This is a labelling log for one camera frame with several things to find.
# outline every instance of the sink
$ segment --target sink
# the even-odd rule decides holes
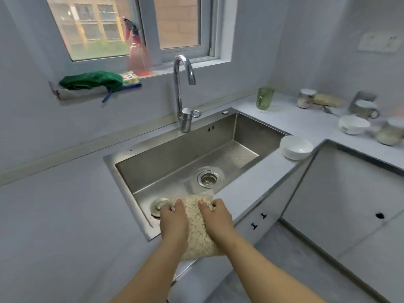
[[[147,240],[160,234],[151,204],[160,198],[217,193],[274,152],[285,136],[227,109],[104,157]]]

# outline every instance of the gray floor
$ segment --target gray floor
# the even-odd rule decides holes
[[[376,302],[278,223],[265,234],[256,248],[327,302]],[[205,301],[223,302],[250,302],[235,272],[230,273]]]

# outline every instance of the green towel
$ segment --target green towel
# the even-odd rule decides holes
[[[68,90],[92,89],[93,87],[105,86],[112,92],[116,92],[122,88],[124,79],[116,73],[94,71],[79,74],[78,76],[66,76],[59,84]]]

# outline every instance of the white bowl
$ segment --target white bowl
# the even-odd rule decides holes
[[[369,121],[354,115],[342,116],[338,123],[339,129],[349,135],[362,134],[370,126]]]
[[[283,156],[292,160],[305,159],[314,150],[310,141],[299,136],[285,136],[279,147]]]

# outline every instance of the electrical outlet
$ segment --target electrical outlet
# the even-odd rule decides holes
[[[363,35],[358,50],[380,53],[395,53],[400,50],[404,35],[392,32],[372,32]]]

